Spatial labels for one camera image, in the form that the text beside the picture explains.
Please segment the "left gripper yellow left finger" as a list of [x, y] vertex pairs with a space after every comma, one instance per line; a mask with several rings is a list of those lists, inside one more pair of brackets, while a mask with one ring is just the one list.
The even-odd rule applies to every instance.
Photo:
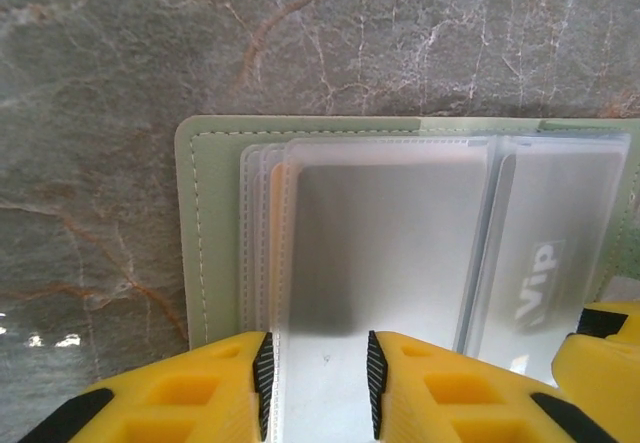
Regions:
[[102, 380], [25, 442], [263, 442], [272, 336], [245, 332]]

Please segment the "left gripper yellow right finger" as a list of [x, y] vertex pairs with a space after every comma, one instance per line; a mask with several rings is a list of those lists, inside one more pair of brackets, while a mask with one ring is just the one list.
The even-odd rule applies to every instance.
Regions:
[[554, 387], [387, 331], [371, 331], [367, 383], [379, 442], [611, 442]]

